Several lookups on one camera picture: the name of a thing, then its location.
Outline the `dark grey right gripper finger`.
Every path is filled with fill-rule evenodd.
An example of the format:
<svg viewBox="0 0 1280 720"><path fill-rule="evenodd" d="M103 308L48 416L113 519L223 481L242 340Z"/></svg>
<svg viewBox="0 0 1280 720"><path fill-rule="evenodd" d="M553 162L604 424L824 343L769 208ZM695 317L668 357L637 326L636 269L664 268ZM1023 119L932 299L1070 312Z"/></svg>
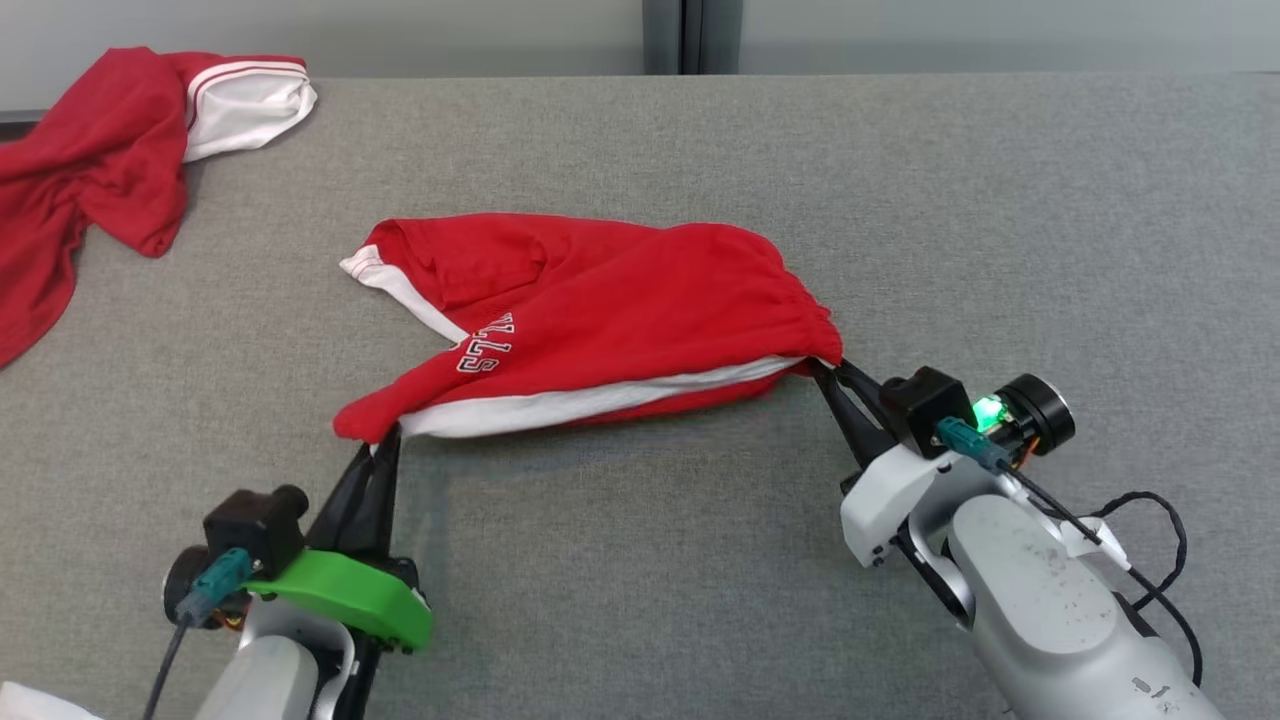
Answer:
<svg viewBox="0 0 1280 720"><path fill-rule="evenodd" d="M882 384L878 380L849 360L842 360L836 366L836 379L842 387L852 391L865 410L876 419L879 428L893 438L902 437L895 425L893 416L886 411L884 405L881 402Z"/></svg>
<svg viewBox="0 0 1280 720"><path fill-rule="evenodd" d="M886 429L878 427L845 393L845 389L854 389L859 398L867 398L856 387L851 372L844 370L844 366L845 363L832 368L822 360L808 361L808 370L836 420L859 470L867 470L879 456L892 450L897 441Z"/></svg>

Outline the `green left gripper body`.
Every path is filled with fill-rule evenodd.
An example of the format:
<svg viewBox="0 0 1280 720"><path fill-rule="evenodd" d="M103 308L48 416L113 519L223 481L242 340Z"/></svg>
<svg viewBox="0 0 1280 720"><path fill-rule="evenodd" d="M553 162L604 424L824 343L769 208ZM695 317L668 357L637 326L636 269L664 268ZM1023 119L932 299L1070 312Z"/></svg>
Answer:
<svg viewBox="0 0 1280 720"><path fill-rule="evenodd" d="M425 650L433 634L433 611L419 591L343 553L303 550L273 579L248 579L243 588L413 652Z"/></svg>

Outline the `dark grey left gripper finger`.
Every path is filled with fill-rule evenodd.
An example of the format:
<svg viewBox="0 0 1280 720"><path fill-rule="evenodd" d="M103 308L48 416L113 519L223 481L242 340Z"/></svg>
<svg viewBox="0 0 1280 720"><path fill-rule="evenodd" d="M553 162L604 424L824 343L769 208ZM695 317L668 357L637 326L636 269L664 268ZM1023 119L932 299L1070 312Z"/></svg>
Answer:
<svg viewBox="0 0 1280 720"><path fill-rule="evenodd" d="M360 516L372 473L370 445L361 445L305 534L310 548L338 553L362 551Z"/></svg>
<svg viewBox="0 0 1280 720"><path fill-rule="evenodd" d="M401 459L401 428L392 427L376 446L369 446L362 484L352 516L352 555L362 561L390 557L396 492Z"/></svg>

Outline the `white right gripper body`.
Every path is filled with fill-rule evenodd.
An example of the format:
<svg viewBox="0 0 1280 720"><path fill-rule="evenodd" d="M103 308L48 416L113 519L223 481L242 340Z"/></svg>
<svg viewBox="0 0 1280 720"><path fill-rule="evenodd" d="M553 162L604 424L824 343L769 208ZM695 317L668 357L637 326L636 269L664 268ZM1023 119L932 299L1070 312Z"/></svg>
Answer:
<svg viewBox="0 0 1280 720"><path fill-rule="evenodd" d="M870 568L914 512L923 529L933 530L969 498L1002 493L1001 477L969 457L945 451L923 459L900 445L872 461L844 496L844 541L860 565Z"/></svg>

